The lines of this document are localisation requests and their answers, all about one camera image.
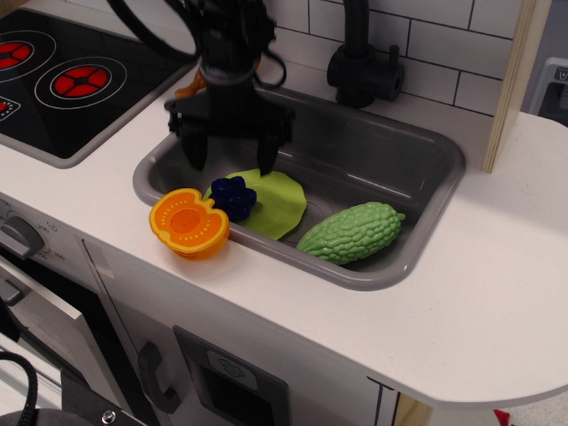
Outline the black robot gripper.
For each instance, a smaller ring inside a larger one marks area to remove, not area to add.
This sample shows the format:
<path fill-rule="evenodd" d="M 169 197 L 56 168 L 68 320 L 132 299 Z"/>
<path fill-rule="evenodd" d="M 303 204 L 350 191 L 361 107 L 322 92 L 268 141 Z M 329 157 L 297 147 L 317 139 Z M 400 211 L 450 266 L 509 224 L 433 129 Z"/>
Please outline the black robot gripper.
<path fill-rule="evenodd" d="M 257 166 L 261 176 L 272 172 L 279 146 L 292 139 L 295 113 L 250 89 L 205 89 L 195 96 L 165 103 L 169 127 L 181 138 L 190 165 L 203 170 L 208 138 L 249 138 L 258 141 Z"/>

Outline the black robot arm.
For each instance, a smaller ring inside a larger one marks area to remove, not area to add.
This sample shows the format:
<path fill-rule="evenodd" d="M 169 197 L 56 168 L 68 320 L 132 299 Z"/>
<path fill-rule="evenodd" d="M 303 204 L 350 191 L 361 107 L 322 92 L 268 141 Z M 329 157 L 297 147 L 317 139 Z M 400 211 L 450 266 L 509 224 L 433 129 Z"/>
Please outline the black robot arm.
<path fill-rule="evenodd" d="M 169 128 L 181 140 L 191 165 L 202 170 L 208 140 L 249 139 L 257 142 L 261 174 L 272 172 L 280 148 L 292 138 L 292 110 L 263 98 L 256 91 L 256 65 L 262 56 L 281 59 L 269 45 L 275 23 L 261 1 L 169 1 L 194 41 L 192 54 L 182 52 L 150 31 L 124 1 L 110 7 L 129 30 L 150 49 L 197 67 L 205 83 L 200 92 L 166 103 Z"/>

